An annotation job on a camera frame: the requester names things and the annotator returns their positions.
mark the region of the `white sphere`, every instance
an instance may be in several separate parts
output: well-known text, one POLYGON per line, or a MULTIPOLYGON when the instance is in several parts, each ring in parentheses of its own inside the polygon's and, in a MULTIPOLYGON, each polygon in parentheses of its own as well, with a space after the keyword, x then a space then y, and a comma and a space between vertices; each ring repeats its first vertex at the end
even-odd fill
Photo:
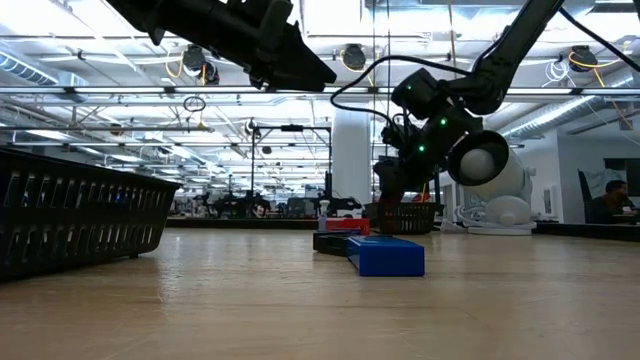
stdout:
POLYGON ((473 149, 462 157, 460 172, 472 180, 485 180, 493 174, 495 162, 491 154, 483 149, 473 149))

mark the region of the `ceiling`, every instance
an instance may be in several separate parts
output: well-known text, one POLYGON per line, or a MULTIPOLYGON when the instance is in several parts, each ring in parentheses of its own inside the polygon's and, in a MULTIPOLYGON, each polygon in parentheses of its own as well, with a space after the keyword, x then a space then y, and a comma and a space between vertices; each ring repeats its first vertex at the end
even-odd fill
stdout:
MULTIPOLYGON (((627 12, 628 9, 624 10, 624 7, 609 8, 606 2, 568 0, 565 7, 584 25, 623 48, 628 54, 640 51, 640 42, 635 38, 635 34, 640 33, 637 14, 627 12)), ((452 51, 448 9, 438 5, 442 2, 390 0, 388 11, 387 1, 375 1, 375 10, 374 1, 371 0, 295 0, 293 3, 294 11, 289 21, 300 23, 307 46, 337 73, 336 85, 342 85, 359 75, 348 70, 340 60, 341 50, 349 43, 360 44, 369 63, 374 54, 403 54, 454 65, 454 60, 448 60, 447 57, 455 52, 455 65, 469 69, 474 59, 514 19, 524 1, 456 1, 451 17, 456 31, 455 51, 452 51)), ((74 74, 86 81, 83 85, 116 89, 120 86, 200 86, 199 81, 187 71, 181 71, 177 77, 169 73, 176 75, 180 71, 179 60, 189 44, 187 41, 167 34, 160 46, 154 46, 146 34, 133 29, 104 0, 72 0, 64 4, 56 0, 0 0, 0 13, 3 14, 0 20, 0 53, 9 52, 51 76, 74 74)), ((615 60, 600 44, 574 28, 564 18, 556 16, 522 63, 512 86, 597 86, 593 73, 565 74, 553 69, 556 74, 561 73, 562 79, 550 80, 554 76, 550 74, 550 66, 560 54, 566 57, 573 45, 589 45, 601 63, 615 60)), ((238 86, 243 91, 249 86, 247 75, 240 67, 225 60, 215 60, 214 63, 220 74, 221 86, 238 86)), ((623 67, 623 63, 619 62, 603 68, 605 82, 609 74, 621 71, 623 67)), ((392 62, 389 66, 380 66, 370 80, 364 80, 360 85, 395 86, 418 68, 413 64, 392 62)), ((430 72, 436 78, 453 78, 451 74, 442 71, 430 72)), ((32 82, 4 71, 0 71, 0 84, 34 86, 32 82)), ((7 126, 89 128, 120 124, 125 127, 149 128, 149 131, 130 131, 116 135, 106 131, 74 131, 65 134, 74 142, 85 144, 150 140, 215 143, 215 146, 181 147, 186 152, 167 152, 159 146, 131 146, 124 149, 84 146, 78 151, 78 156, 85 162, 162 176, 194 187, 202 187, 207 179, 214 177, 216 187, 223 188, 229 183, 228 176, 233 175, 232 184, 237 189, 243 189, 249 185, 251 172, 251 147, 246 146, 250 143, 250 136, 245 132, 249 120, 259 126, 299 124, 330 127, 335 117, 335 110, 328 103, 326 94, 211 93, 202 96, 206 108, 196 113, 185 111, 183 102, 188 95, 88 94, 82 96, 83 102, 76 102, 77 99, 61 99, 51 95, 4 94, 0 95, 3 102, 0 123, 7 126), (189 130, 163 131, 179 126, 189 130), (198 127, 206 128, 206 131, 197 129, 198 127), (241 146, 232 147, 232 143, 241 146), (114 157, 105 158, 105 154, 126 155, 140 160, 133 162, 114 157), (139 164, 149 166, 134 169, 139 164)), ((346 101, 357 102, 359 106, 375 106, 376 109, 391 114, 400 111, 393 104, 387 109, 388 99, 385 94, 379 95, 375 101, 371 95, 366 94, 351 96, 346 101)), ((504 122, 504 119, 498 120, 498 113, 487 117, 486 123, 491 125, 500 121, 500 125, 504 126, 527 112, 558 101, 564 100, 550 97, 512 97, 501 109, 509 109, 509 114, 512 114, 510 116, 514 118, 504 122)), ((615 115, 611 110, 600 112, 600 116, 605 118, 615 115)), ((592 116, 576 120, 572 125, 575 127, 567 130, 588 125, 597 118, 594 120, 592 116)), ((372 140, 379 141, 378 133, 383 123, 372 121, 372 126, 375 128, 372 140)), ((603 132, 598 136, 608 136, 604 132, 614 127, 617 125, 596 128, 588 133, 603 132)), ((62 141, 52 138, 51 134, 45 135, 49 137, 42 136, 42 133, 18 133, 17 140, 62 141)), ((262 147, 273 145, 271 153, 265 154, 262 147, 256 148, 256 159, 262 166, 256 169, 256 185, 261 190, 276 186, 284 189, 282 191, 295 192, 300 191, 304 185, 323 184, 329 157, 325 143, 328 142, 327 131, 273 131, 260 144, 262 147)), ((382 145, 377 146, 374 157, 385 151, 390 150, 382 145)))

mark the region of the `blue box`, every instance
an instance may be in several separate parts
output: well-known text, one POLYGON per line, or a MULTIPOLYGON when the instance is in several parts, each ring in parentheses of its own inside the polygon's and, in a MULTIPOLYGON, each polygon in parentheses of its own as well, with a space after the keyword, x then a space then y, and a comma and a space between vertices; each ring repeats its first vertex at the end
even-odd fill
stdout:
POLYGON ((424 276, 424 247, 391 236, 351 236, 347 257, 360 276, 424 276))

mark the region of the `wooden tabletop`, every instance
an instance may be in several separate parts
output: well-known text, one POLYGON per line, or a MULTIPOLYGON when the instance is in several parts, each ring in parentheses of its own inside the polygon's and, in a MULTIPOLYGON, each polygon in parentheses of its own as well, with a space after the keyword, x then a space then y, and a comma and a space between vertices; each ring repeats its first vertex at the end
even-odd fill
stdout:
POLYGON ((640 246, 431 235, 360 278, 307 231, 167 230, 137 260, 0 285, 2 359, 638 359, 640 246))

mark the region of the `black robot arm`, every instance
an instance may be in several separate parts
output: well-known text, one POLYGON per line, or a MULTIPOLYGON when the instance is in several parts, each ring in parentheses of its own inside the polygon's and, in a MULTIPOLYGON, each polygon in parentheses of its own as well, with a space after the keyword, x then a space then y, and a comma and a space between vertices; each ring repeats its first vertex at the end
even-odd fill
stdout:
POLYGON ((322 91, 336 74, 302 41, 287 18, 290 0, 107 0, 159 45, 165 31, 242 66, 251 84, 322 91))
POLYGON ((379 163, 374 168, 382 184, 393 184, 383 192, 397 194, 421 188, 446 168, 447 154, 456 142, 466 134, 482 131, 482 120, 472 113, 487 115, 498 110, 518 66, 563 2, 529 0, 469 75, 438 81, 420 69, 395 88, 393 102, 427 122, 421 129, 408 121, 402 127, 390 125, 384 129, 383 141, 398 149, 398 161, 379 163))

